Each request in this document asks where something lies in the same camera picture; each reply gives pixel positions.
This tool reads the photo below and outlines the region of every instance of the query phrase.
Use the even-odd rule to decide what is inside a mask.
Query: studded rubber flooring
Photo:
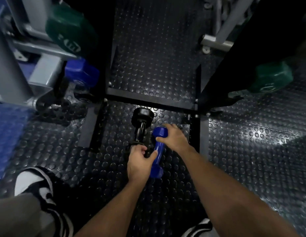
[[[195,69],[210,76],[220,58],[202,55],[197,39],[210,28],[201,0],[118,0],[114,39],[118,53],[112,86],[162,98],[193,101]],[[294,82],[272,94],[250,95],[209,120],[209,159],[254,191],[306,236],[306,63]],[[97,149],[77,147],[87,108],[70,85],[64,100],[36,113],[24,128],[0,180],[0,198],[13,193],[16,175],[41,166],[56,176],[60,205],[76,228],[110,201],[126,182],[124,149],[132,139],[133,110],[108,101],[97,127]],[[152,109],[152,128],[178,124],[190,134],[187,115]],[[166,151],[164,176],[149,180],[137,203],[128,236],[180,236],[206,216],[179,156]]]

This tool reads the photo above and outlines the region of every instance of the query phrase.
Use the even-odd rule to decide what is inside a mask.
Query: gray pants
[[[0,237],[53,237],[54,219],[32,194],[0,199]]]

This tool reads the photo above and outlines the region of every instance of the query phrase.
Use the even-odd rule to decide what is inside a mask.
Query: green dumbbell
[[[273,92],[292,81],[292,70],[284,61],[262,64],[256,67],[255,82],[248,90],[252,93]]]
[[[62,49],[84,58],[95,50],[99,41],[84,15],[66,4],[53,7],[45,31]]]

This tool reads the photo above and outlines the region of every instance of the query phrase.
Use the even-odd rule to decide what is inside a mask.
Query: gym machine
[[[92,1],[7,0],[10,13],[5,8],[0,12],[0,102],[28,106],[36,110],[49,107],[53,103],[53,96],[48,94],[52,94],[65,61],[70,59],[67,62],[66,75],[73,82],[76,80],[78,84],[82,84],[72,71],[72,67],[78,65],[75,63],[76,59],[81,72],[87,73],[87,77],[93,80],[93,84],[88,86],[88,94],[84,93],[86,89],[80,90],[83,96],[92,95],[91,102],[94,103],[88,109],[81,132],[78,144],[81,147],[90,146],[101,103],[109,99],[188,114],[190,136],[195,138],[190,139],[190,142],[206,156],[209,142],[208,116],[212,108],[232,105],[242,99],[241,96],[230,94],[235,91],[252,89],[252,92],[269,92],[292,81],[291,70],[283,60],[293,55],[302,41],[303,26],[300,23],[306,13],[306,0],[261,0],[251,18],[246,20],[237,39],[226,49],[228,52],[214,75],[206,79],[204,64],[199,66],[196,71],[196,99],[192,103],[111,87],[110,67],[115,53],[112,45],[115,0],[106,0],[103,5],[106,7],[106,14],[99,11],[98,5],[91,5]],[[241,10],[243,15],[251,2],[238,0],[235,10]],[[30,3],[40,8],[33,10]],[[213,43],[222,44],[226,41],[225,37],[229,35],[230,29],[239,21],[236,13],[237,11],[232,10],[223,26],[217,28]],[[102,19],[100,15],[109,21],[97,22]],[[92,40],[90,43],[85,42],[84,33]],[[201,44],[210,46],[204,39],[203,35]],[[22,75],[9,46],[21,53],[41,55],[28,81]],[[93,78],[97,75],[98,79],[94,81]],[[132,118],[136,131],[131,145],[143,143],[143,133],[151,121],[152,115],[147,109],[137,109]],[[165,136],[164,134],[159,132],[156,135]]]

